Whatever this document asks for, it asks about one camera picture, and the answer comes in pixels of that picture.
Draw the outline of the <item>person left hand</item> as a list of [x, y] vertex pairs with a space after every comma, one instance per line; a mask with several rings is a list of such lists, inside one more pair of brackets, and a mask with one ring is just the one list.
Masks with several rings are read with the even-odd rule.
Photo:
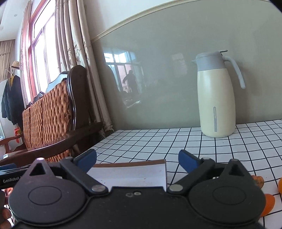
[[11, 223], [8, 221], [8, 219], [11, 217], [11, 212], [9, 209], [4, 207], [8, 203], [8, 196], [6, 196], [5, 192], [1, 190], [1, 229], [10, 229]]

